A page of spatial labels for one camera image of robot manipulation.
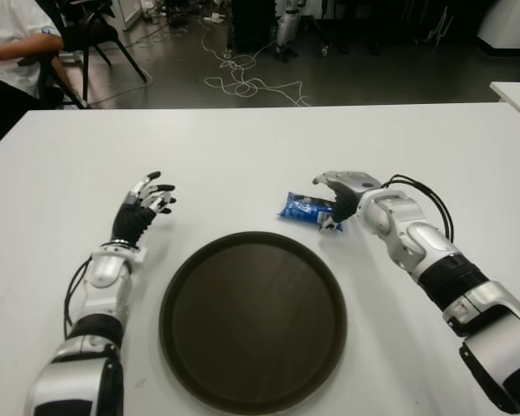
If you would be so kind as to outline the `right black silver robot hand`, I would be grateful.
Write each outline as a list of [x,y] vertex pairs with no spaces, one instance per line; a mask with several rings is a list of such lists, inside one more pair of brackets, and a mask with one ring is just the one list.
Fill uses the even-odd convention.
[[381,187],[381,182],[369,174],[350,171],[328,171],[316,176],[312,183],[324,184],[335,194],[332,212],[322,222],[320,232],[335,230],[338,224],[356,213],[366,192]]

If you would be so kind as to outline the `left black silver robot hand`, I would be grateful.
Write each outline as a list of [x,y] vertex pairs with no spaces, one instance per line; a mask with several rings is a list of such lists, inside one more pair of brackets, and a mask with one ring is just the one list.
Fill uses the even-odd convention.
[[160,214],[172,212],[171,205],[177,202],[172,195],[174,185],[159,184],[161,171],[148,173],[140,179],[127,193],[117,211],[111,231],[112,241],[136,248],[142,235],[153,220]]

